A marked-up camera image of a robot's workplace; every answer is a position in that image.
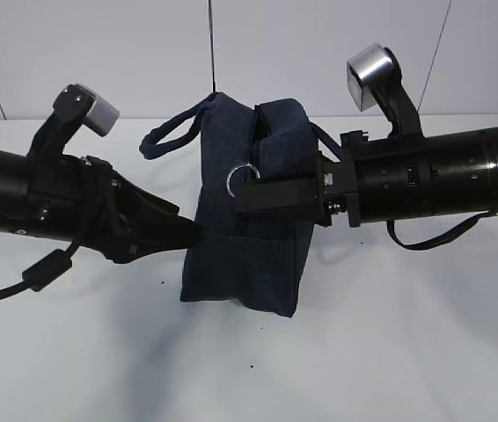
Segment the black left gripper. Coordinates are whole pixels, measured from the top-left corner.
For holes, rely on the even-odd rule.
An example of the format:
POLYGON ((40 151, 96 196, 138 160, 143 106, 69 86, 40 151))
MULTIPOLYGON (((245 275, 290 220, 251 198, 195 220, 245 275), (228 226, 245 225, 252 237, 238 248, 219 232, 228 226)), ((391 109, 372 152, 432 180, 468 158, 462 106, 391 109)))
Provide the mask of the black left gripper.
POLYGON ((98 205, 86 244, 115 264, 195 245, 201 227, 179 216, 179 207, 144 191, 110 163, 83 156, 80 164, 94 177, 98 205))

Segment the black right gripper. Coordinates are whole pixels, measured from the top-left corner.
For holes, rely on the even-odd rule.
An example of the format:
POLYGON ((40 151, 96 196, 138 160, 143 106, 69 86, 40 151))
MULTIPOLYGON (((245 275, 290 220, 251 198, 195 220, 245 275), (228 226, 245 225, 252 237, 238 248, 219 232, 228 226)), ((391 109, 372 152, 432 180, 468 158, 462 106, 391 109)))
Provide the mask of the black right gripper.
POLYGON ((318 151, 312 159, 312 179, 254 180, 245 183, 235 192, 235 209, 255 214, 313 206, 314 224, 329 227, 333 224, 333 215, 346 213, 349 226, 360 227, 358 176, 354 159, 366 145, 368 134, 363 131, 343 133, 338 144, 324 130, 314 130, 313 133, 337 161, 318 151))

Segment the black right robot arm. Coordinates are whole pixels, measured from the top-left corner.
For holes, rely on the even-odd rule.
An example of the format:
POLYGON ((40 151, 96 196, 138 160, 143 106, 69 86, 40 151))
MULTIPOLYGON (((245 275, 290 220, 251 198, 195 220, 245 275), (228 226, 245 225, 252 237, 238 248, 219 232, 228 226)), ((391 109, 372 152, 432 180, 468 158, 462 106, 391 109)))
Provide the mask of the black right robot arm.
POLYGON ((316 151, 286 171, 238 186, 236 210, 324 227, 339 212, 352 227, 498 212, 498 127, 375 141, 355 131, 341 140, 338 161, 316 151))

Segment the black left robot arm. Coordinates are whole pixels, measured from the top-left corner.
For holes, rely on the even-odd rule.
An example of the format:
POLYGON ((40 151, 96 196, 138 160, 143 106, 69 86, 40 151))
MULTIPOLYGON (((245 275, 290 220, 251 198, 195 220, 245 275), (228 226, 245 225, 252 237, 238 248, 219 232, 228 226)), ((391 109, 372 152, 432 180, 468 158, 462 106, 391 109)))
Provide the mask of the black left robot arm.
POLYGON ((199 226, 179 207, 94 156, 34 165, 0 150, 0 232, 77 240, 116 264, 195 244, 199 226))

